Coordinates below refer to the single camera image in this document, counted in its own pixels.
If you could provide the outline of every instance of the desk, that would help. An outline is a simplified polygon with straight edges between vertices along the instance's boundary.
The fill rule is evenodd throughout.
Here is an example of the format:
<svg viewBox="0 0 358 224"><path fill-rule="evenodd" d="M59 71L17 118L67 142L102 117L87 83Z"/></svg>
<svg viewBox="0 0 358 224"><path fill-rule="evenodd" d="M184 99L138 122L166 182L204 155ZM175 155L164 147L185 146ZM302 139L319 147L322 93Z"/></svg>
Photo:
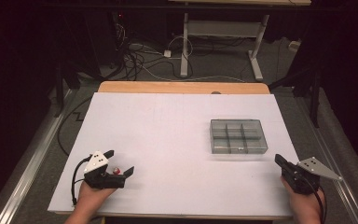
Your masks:
<svg viewBox="0 0 358 224"><path fill-rule="evenodd" d="M266 154L212 154L210 120L230 118L260 119ZM273 159L276 153L289 161L298 158L275 98L264 84L104 82L91 101L48 210L70 213L75 166L95 150L110 149L115 156L108 169L114 165L135 170L126 187L107 199L101 215L262 220L291 216L281 169Z"/></svg>
<svg viewBox="0 0 358 224"><path fill-rule="evenodd" d="M309 6L310 0L171 0L174 2L210 3L210 4L242 4L242 5L265 5L265 6ZM237 22L237 21L191 21L188 13L185 13L183 31L183 51L181 61L181 77L187 77L188 50L187 42L189 35L215 35L234 37L255 37L255 47L248 51L249 60L253 68L255 79L263 80L260 66L257 62L257 52L266 31L269 15L264 15L261 22Z"/></svg>

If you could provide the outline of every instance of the transparent compartment box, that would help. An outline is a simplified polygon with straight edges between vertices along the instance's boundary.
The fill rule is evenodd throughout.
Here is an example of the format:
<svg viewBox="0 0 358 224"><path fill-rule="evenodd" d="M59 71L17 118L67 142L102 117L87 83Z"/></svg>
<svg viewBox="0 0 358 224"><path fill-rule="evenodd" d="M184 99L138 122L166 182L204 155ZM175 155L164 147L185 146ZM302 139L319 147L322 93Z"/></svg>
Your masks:
<svg viewBox="0 0 358 224"><path fill-rule="evenodd" d="M264 154L266 138L258 119L212 119L213 154Z"/></svg>

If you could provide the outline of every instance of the small red object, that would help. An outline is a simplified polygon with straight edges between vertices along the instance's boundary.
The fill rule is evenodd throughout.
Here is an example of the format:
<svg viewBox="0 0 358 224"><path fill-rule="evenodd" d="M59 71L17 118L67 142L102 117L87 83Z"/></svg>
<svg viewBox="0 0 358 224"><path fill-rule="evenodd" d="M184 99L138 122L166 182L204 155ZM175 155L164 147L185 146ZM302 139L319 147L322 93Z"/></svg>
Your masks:
<svg viewBox="0 0 358 224"><path fill-rule="evenodd" d="M113 174L114 175L119 175L120 174L120 169L118 169L117 167L115 167L115 169L113 169Z"/></svg>

